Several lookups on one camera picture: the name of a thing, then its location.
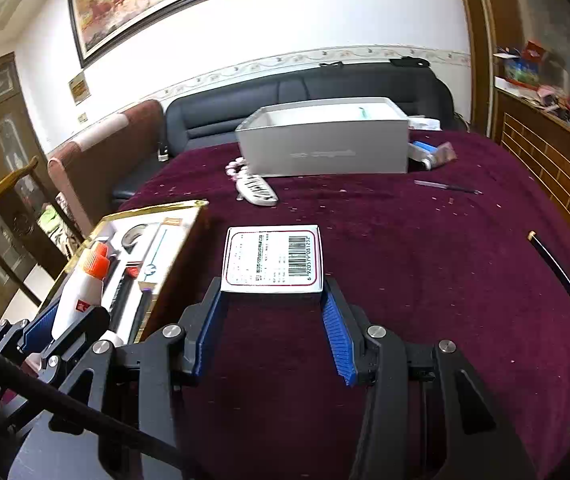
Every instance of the white paper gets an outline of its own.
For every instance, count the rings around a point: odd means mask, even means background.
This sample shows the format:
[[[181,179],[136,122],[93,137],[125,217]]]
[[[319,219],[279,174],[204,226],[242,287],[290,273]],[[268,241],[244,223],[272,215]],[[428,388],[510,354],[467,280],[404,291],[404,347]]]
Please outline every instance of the white paper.
[[[231,228],[221,290],[300,294],[323,288],[318,226]]]
[[[409,129],[410,130],[432,130],[441,131],[441,121],[438,119],[428,119],[428,118],[409,118]]]
[[[515,56],[514,54],[505,54],[505,52],[494,54],[494,57],[499,57],[500,59],[518,59],[518,56]]]

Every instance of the wooden cabinet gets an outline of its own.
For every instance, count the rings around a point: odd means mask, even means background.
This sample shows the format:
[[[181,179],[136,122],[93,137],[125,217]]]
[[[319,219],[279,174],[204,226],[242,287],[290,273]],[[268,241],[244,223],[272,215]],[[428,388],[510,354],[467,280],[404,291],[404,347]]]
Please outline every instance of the wooden cabinet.
[[[503,90],[495,90],[492,135],[532,172],[570,226],[570,126]]]

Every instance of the white storage box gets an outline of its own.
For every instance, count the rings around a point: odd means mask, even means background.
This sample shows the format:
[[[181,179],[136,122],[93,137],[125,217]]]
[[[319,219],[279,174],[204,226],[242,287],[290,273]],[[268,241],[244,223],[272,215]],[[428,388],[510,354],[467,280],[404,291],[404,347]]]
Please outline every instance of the white storage box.
[[[408,118],[386,97],[263,107],[236,136],[260,176],[407,173]]]
[[[316,225],[231,227],[220,290],[245,294],[315,294],[323,290]]]

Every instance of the clutter on shelf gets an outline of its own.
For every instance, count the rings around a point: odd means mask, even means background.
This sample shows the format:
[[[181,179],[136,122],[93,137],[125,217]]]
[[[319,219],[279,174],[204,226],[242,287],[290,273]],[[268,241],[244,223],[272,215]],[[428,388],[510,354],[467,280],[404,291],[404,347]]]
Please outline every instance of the clutter on shelf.
[[[528,41],[523,50],[499,48],[494,57],[502,61],[504,78],[495,78],[495,85],[526,100],[543,112],[552,114],[570,124],[570,88],[562,60],[547,52],[534,41]],[[548,60],[560,71],[556,76],[542,76],[542,67]]]

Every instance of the black pen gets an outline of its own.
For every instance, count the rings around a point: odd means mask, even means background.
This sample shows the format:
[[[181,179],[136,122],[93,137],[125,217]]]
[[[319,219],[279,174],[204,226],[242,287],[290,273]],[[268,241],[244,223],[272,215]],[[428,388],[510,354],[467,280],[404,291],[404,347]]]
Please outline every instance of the black pen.
[[[123,310],[125,310],[127,300],[129,300],[129,293],[131,291],[132,284],[136,281],[137,277],[138,267],[125,267],[125,272],[123,272],[123,276],[118,282],[116,293],[114,294],[113,300],[111,300],[111,306],[109,308],[111,320],[108,329],[112,332],[116,332],[116,330],[118,330],[120,318],[123,315]]]
[[[424,180],[415,180],[415,184],[419,186],[438,187],[439,189],[449,189],[450,191],[462,191],[463,193],[473,193],[475,195],[482,195],[478,189],[467,189],[460,186],[452,186],[450,184],[439,184],[438,182],[425,182]]]

